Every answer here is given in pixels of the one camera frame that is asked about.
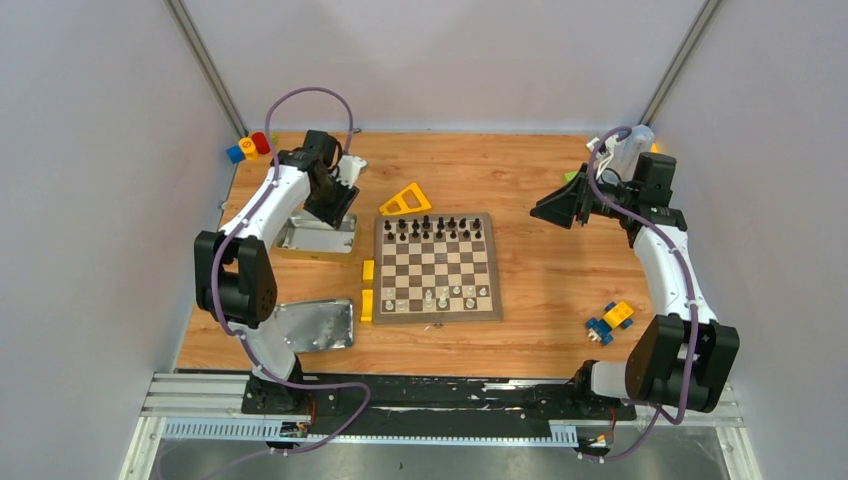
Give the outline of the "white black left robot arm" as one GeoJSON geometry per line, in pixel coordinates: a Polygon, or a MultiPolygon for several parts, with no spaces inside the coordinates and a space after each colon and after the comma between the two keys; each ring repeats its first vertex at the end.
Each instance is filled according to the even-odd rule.
{"type": "Polygon", "coordinates": [[[296,354],[271,319],[278,289],[270,250],[298,208],[339,229],[367,166],[334,136],[309,130],[301,146],[272,152],[261,185],[233,219],[194,240],[198,307],[239,341],[253,376],[270,384],[268,400],[283,413],[298,411],[307,389],[296,354]]]}

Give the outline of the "yellow triangle frame block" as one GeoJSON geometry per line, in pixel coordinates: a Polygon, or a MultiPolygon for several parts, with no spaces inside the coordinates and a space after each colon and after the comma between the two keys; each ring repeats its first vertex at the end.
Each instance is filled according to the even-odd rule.
{"type": "Polygon", "coordinates": [[[431,210],[431,202],[416,182],[408,184],[378,208],[378,212],[385,216],[418,214],[431,210]]]}

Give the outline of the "gold tin with white pieces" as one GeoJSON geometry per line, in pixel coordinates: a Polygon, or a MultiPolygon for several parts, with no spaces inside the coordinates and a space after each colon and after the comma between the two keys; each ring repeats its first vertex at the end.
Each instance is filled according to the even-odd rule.
{"type": "Polygon", "coordinates": [[[358,217],[348,213],[339,228],[305,210],[295,210],[279,231],[274,248],[293,259],[343,262],[354,256],[358,217]]]}

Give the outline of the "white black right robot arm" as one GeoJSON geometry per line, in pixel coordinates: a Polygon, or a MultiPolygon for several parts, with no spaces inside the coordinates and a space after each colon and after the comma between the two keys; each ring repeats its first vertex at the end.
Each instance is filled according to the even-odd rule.
{"type": "Polygon", "coordinates": [[[717,406],[740,346],[703,298],[688,253],[688,226],[670,205],[675,158],[643,153],[631,180],[590,186],[588,167],[537,201],[532,217],[570,228],[590,215],[618,220],[645,273],[653,318],[624,362],[587,360],[571,403],[596,417],[611,398],[709,413],[717,406]]]}

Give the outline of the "yellow arch block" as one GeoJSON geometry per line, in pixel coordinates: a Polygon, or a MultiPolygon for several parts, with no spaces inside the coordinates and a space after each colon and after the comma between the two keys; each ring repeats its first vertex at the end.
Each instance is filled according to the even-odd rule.
{"type": "Polygon", "coordinates": [[[374,317],[374,290],[370,288],[361,291],[360,321],[372,323],[374,317]]]}

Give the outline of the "small yellow rectangular block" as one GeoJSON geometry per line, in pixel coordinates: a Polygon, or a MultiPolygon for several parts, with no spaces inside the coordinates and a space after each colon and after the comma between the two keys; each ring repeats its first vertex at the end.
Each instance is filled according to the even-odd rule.
{"type": "Polygon", "coordinates": [[[361,279],[364,284],[371,284],[375,278],[375,261],[366,259],[362,263],[361,279]]]}

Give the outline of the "wooden chess board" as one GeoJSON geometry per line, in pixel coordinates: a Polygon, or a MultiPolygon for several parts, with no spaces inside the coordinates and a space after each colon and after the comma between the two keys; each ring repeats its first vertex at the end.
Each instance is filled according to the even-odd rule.
{"type": "Polygon", "coordinates": [[[445,324],[457,322],[500,322],[503,320],[503,302],[497,268],[497,255],[494,243],[492,218],[488,213],[429,213],[436,215],[460,214],[481,215],[487,226],[487,239],[474,242],[433,242],[384,244],[378,240],[375,230],[374,259],[374,317],[376,325],[405,324],[445,324]],[[440,312],[437,302],[439,290],[450,287],[450,310],[440,312]],[[461,298],[452,298],[454,286],[462,288],[461,298]],[[468,286],[476,287],[476,296],[467,297],[468,286]],[[480,287],[488,287],[490,295],[479,297],[480,287]],[[386,298],[384,288],[394,288],[395,296],[386,298]],[[433,288],[436,296],[436,310],[425,312],[423,309],[424,291],[433,288]],[[465,308],[465,301],[473,298],[474,310],[465,308]],[[396,311],[396,302],[408,301],[408,310],[396,311]],[[384,302],[391,300],[395,304],[392,312],[386,312],[384,302]]]}

